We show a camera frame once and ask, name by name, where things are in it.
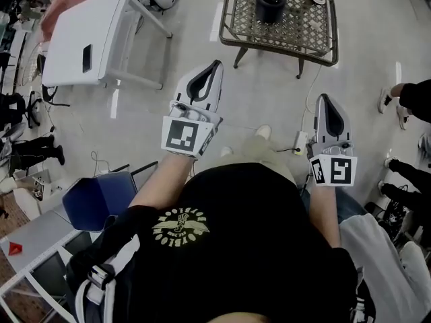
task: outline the white sneaker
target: white sneaker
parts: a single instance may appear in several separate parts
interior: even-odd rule
[[[268,124],[264,124],[263,126],[260,126],[255,135],[260,135],[261,137],[265,138],[266,140],[269,140],[271,137],[271,127]]]
[[[425,133],[422,134],[418,140],[418,149],[422,149],[424,142],[425,142]]]
[[[377,108],[378,111],[383,114],[386,110],[386,107],[389,103],[392,102],[392,97],[390,97],[391,89],[387,87],[382,88],[382,92],[380,93],[380,99],[378,100]]]
[[[398,118],[399,118],[399,126],[401,127],[401,129],[403,129],[404,131],[407,130],[407,123],[409,122],[409,113],[407,112],[407,109],[404,108],[401,105],[397,106],[397,114],[398,114]]]
[[[385,182],[383,182],[382,180],[378,181],[377,184],[377,188],[378,188],[378,192],[380,193],[380,195],[382,196],[386,196],[385,194],[382,193],[382,187],[385,185]]]
[[[390,157],[385,159],[385,162],[383,163],[383,166],[386,167],[386,169],[389,169],[389,163],[393,160],[399,160],[398,157]]]
[[[228,146],[223,147],[222,151],[220,152],[220,157],[224,157],[228,154],[234,154],[234,150]]]

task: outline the white table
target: white table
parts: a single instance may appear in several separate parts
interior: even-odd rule
[[[132,10],[126,11],[129,5]],[[139,15],[172,37],[138,0],[87,0],[63,12],[51,38],[42,83],[98,85],[120,79],[161,89],[161,83],[126,72]],[[92,68],[83,73],[83,50],[89,44]]]

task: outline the metal table frame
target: metal table frame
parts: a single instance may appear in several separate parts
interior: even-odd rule
[[[338,62],[338,29],[337,29],[337,15],[335,13],[335,2],[334,0],[327,0],[327,5],[329,8],[329,13],[331,16],[331,25],[330,25],[330,31],[331,34],[329,36],[331,46],[329,48],[329,51],[326,53],[322,53],[319,51],[314,51],[307,53],[307,49],[303,48],[301,46],[297,46],[297,50],[292,49],[286,49],[282,48],[277,45],[271,45],[271,44],[265,44],[262,42],[255,42],[255,40],[252,40],[252,38],[256,38],[256,36],[246,35],[242,34],[241,36],[246,36],[246,40],[242,40],[238,37],[238,33],[234,32],[232,30],[232,24],[233,24],[233,13],[236,9],[236,3],[237,0],[234,0],[234,6],[232,9],[232,13],[228,11],[229,8],[229,1],[230,0],[224,0],[223,4],[223,11],[222,11],[222,19],[220,22],[220,29],[219,29],[219,37],[222,44],[228,45],[228,46],[238,46],[240,47],[240,50],[235,58],[234,62],[234,68],[238,68],[238,63],[241,60],[241,58],[245,55],[248,49],[257,49],[257,50],[266,50],[270,52],[276,52],[283,55],[289,55],[291,57],[297,57],[299,62],[299,74],[296,76],[298,79],[301,78],[303,69],[304,69],[304,62],[305,60],[318,63],[323,66],[334,66]],[[227,16],[230,16],[231,22],[230,25],[228,25],[226,18]],[[233,37],[233,39],[224,37],[224,32],[227,30],[229,34]],[[332,58],[324,59],[323,56],[325,56],[327,53],[332,52]]]

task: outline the red object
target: red object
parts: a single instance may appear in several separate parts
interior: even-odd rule
[[[22,245],[9,242],[9,256],[20,254],[22,252]]]

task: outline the gray pants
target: gray pants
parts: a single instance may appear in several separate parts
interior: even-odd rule
[[[210,168],[240,163],[260,163],[283,177],[286,177],[290,182],[296,185],[289,168],[284,163],[280,154],[277,154],[275,151],[274,144],[260,135],[248,138],[242,144],[239,154],[227,154],[214,161]]]

